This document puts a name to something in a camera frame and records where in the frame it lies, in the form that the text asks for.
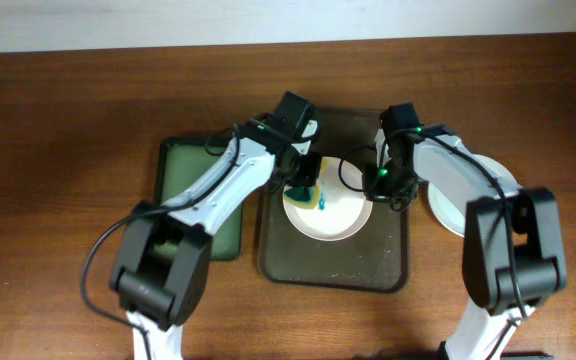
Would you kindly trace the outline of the pale blue white plate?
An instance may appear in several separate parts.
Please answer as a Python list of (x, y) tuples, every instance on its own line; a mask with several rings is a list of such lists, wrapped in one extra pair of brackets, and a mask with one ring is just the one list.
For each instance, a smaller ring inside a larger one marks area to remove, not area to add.
[[(516, 183), (515, 177), (501, 163), (480, 154), (476, 154), (475, 157), (488, 167), (494, 175), (501, 176), (506, 180)], [(433, 215), (439, 223), (453, 234), (463, 237), (465, 227), (464, 215), (431, 183), (428, 184), (427, 188), (427, 200)]]

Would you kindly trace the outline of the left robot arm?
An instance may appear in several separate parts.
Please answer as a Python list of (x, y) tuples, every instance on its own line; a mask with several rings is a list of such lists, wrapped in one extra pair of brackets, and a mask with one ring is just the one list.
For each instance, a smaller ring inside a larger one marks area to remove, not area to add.
[(124, 228), (110, 288), (133, 332), (137, 359), (179, 359), (183, 325), (205, 290), (213, 238), (247, 196), (273, 177), (312, 185), (317, 121), (237, 126), (218, 160), (161, 205), (141, 203)]

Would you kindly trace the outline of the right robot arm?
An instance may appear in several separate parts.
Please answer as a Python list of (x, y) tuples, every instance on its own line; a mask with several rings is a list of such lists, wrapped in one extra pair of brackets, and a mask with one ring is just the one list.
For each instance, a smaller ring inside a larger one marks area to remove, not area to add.
[(526, 189), (485, 165), (447, 127), (383, 126), (371, 199), (410, 197), (420, 180), (464, 216), (462, 277), (469, 300), (441, 359), (499, 359), (516, 330), (567, 284), (559, 209), (546, 188)]

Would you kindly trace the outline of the green yellow sponge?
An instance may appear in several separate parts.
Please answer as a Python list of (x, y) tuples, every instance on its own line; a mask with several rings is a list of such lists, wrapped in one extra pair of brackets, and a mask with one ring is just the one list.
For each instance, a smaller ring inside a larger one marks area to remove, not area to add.
[(283, 191), (283, 199), (301, 209), (315, 209), (319, 205), (321, 191), (318, 185), (312, 187), (289, 187)]

